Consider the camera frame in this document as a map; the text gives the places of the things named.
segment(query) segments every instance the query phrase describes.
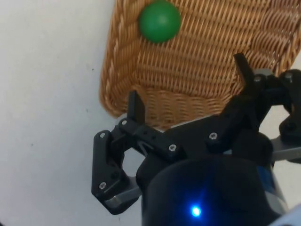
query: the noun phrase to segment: wicker weave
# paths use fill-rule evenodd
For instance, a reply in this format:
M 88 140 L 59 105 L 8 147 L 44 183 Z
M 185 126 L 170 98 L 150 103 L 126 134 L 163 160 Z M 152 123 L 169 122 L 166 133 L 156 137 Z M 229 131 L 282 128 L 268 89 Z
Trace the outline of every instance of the wicker weave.
M 114 116 L 126 111 L 134 89 L 155 127 L 218 113 L 241 90 L 233 54 L 278 75 L 301 47 L 301 0 L 171 0 L 182 26 L 163 44 L 147 42 L 138 30 L 139 14 L 151 2 L 115 3 L 100 87 Z

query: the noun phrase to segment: white surface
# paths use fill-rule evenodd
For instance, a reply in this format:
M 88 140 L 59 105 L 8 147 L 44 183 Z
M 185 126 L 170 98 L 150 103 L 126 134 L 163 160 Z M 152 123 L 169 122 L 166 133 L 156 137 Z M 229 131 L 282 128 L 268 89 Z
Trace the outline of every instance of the white surface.
M 93 136 L 111 129 L 98 103 L 113 0 L 0 2 L 0 221 L 5 226 L 139 226 L 140 204 L 111 216 L 91 195 Z M 297 61 L 301 69 L 301 59 Z M 278 134 L 274 108 L 262 131 Z M 141 161 L 132 154 L 127 161 Z M 278 163 L 290 207 L 301 167 Z
M 301 225 L 301 205 L 294 207 L 283 217 L 269 226 L 300 226 Z

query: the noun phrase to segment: blue light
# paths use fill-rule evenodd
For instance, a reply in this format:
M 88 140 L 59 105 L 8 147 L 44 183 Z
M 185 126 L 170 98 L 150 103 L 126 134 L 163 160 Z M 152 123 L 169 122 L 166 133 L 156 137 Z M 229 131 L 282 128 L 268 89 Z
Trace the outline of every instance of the blue light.
M 191 208 L 191 214 L 194 216 L 194 217 L 199 217 L 202 213 L 202 210 L 197 207 L 197 206 L 194 206 Z

